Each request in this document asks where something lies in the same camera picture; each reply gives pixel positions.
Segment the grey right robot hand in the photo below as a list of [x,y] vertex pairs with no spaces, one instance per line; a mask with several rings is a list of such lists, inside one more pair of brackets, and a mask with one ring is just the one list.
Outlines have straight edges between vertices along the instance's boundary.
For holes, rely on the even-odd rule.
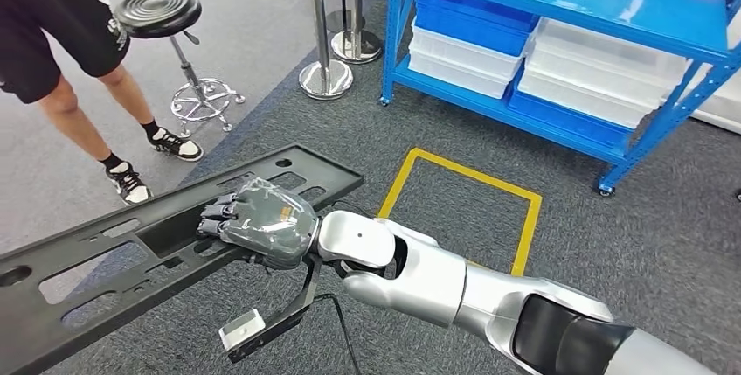
[[261,177],[218,197],[200,217],[200,234],[243,247],[278,270],[300,265],[319,223],[305,199]]

